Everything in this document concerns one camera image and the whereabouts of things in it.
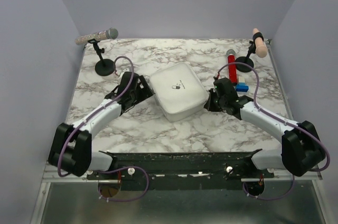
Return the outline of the grey medicine kit case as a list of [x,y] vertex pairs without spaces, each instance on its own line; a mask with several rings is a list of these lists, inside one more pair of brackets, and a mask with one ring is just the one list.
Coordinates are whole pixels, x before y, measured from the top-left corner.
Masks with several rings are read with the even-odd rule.
[[185,62],[156,71],[149,76],[149,84],[164,116],[170,122],[197,113],[209,98],[197,74]]

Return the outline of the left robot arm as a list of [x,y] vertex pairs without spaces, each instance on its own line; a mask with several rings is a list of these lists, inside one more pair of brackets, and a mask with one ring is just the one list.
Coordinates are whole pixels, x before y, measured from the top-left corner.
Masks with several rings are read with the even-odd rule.
[[124,72],[120,84],[105,95],[97,108],[73,124],[62,123],[56,128],[48,163],[66,175],[80,177],[87,171],[98,171],[105,179],[112,179],[117,173],[116,158],[94,151],[92,140],[111,121],[152,95],[144,76]]

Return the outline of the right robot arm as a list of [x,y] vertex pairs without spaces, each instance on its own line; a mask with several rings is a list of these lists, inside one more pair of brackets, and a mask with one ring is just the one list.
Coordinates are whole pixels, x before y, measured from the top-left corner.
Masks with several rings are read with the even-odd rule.
[[213,85],[204,106],[206,110],[225,112],[251,123],[280,142],[278,150],[255,151],[243,164],[246,176],[253,178],[265,169],[282,169],[300,177],[326,159],[326,152],[312,123],[298,123],[258,108],[252,98],[238,96],[228,78],[216,79]]

